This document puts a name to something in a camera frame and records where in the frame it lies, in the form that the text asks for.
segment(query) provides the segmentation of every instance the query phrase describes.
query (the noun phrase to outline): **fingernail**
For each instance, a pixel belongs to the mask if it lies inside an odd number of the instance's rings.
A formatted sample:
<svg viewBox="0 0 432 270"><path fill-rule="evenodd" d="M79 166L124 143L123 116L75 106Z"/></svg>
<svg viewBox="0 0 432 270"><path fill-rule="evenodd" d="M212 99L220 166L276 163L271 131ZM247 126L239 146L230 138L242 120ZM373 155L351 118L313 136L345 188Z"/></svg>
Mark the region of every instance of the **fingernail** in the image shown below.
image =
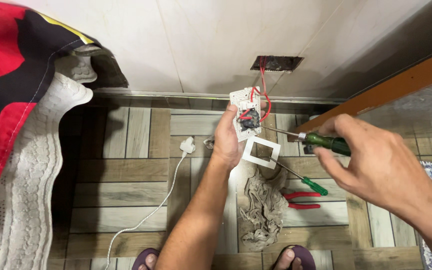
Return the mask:
<svg viewBox="0 0 432 270"><path fill-rule="evenodd" d="M292 249L286 250L286 255L290 258L294 258L294 252Z"/></svg>

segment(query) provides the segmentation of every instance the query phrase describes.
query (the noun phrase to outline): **purple flip-flop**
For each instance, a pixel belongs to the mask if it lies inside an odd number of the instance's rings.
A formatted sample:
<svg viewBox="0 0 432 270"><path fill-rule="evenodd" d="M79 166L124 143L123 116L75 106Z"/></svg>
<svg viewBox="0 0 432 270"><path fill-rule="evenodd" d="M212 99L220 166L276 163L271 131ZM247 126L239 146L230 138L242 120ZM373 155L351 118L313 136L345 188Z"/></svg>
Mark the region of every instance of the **purple flip-flop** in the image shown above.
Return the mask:
<svg viewBox="0 0 432 270"><path fill-rule="evenodd" d="M138 270L139 266L142 264L144 264L146 266L146 268L149 269L149 267L146 264L146 257L149 254L154 254L154 255L156 255L156 257L159 257L159 251L158 250L156 250L154 248L144 249L143 251L141 251L141 253L138 255L138 257L134 261L134 264L132 265L131 270Z"/></svg>
<svg viewBox="0 0 432 270"><path fill-rule="evenodd" d="M283 255L283 252L291 246L293 246L291 249L294 251L294 258L295 259L296 258L301 259L301 266L303 266L303 270L316 270L315 259L313 259L313 255L311 255L311 253L309 252L308 249L306 249L303 246L297 245L297 244L291 244L291 245L288 245L287 247L285 247L281 251L281 253L279 254L279 257L277 258L276 262L274 263L274 266L276 266L276 264L278 263L279 259ZM292 263L287 270L291 270L291 269L292 269Z"/></svg>

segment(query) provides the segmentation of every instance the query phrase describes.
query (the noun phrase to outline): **pliers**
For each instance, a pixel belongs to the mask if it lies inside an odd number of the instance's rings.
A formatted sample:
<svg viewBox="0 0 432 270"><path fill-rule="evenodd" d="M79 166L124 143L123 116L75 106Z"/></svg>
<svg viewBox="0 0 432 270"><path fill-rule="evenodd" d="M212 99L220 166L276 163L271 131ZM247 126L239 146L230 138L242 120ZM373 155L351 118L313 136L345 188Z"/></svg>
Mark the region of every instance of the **pliers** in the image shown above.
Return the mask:
<svg viewBox="0 0 432 270"><path fill-rule="evenodd" d="M286 200L294 199L297 197L321 197L321 194L317 192L306 192L306 191L297 191L289 194L283 194L283 197ZM316 209L320 208L321 205L319 204L297 204L297 203L289 203L288 207L297 209L297 210L303 210L303 209Z"/></svg>

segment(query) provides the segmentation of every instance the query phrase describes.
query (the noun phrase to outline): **white lace cloth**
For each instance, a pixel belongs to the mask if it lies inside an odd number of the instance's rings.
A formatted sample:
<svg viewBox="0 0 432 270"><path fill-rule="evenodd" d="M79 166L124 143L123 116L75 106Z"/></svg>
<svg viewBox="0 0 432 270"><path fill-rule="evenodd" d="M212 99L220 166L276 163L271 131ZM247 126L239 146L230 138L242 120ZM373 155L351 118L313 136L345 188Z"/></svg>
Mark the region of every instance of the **white lace cloth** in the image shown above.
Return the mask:
<svg viewBox="0 0 432 270"><path fill-rule="evenodd" d="M63 114L93 92L55 73L21 128L0 177L0 270L45 270L52 240L51 193L63 157Z"/></svg>

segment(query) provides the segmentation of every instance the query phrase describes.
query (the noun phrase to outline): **screwdriver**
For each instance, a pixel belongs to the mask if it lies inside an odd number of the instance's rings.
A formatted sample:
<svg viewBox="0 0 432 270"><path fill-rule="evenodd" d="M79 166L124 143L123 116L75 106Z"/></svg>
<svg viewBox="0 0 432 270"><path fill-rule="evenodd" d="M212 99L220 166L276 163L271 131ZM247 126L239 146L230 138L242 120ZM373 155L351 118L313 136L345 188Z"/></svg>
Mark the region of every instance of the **screwdriver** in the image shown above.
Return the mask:
<svg viewBox="0 0 432 270"><path fill-rule="evenodd" d="M304 133L304 132L292 133L292 132L285 131L282 129L272 128L272 127L267 127L267 126L261 126L261 127L275 131L275 132L280 132L280 133L284 133L287 135L297 136L299 140L308 142L309 144L324 147L326 149L333 151L334 153L338 153L338 154L345 155L348 157L351 156L350 147L348 146L348 144L346 143L344 138L339 138L339 137L334 138L334 137L329 137L329 136L321 136L321 135L318 135L314 132L311 132L311 133Z"/></svg>
<svg viewBox="0 0 432 270"><path fill-rule="evenodd" d="M277 161L276 159L269 157L273 162L279 164L279 166L285 168L286 170L288 170L290 173L292 173L293 175L296 175L297 177L299 177L301 179L301 182L307 184L312 190L316 191L317 193L321 194L321 196L326 196L328 195L328 191L326 190L326 188L316 184L315 182L311 181L308 177L306 176L301 176L297 173L295 173L293 170L291 170L290 168L284 166L283 164L281 164L279 161Z"/></svg>

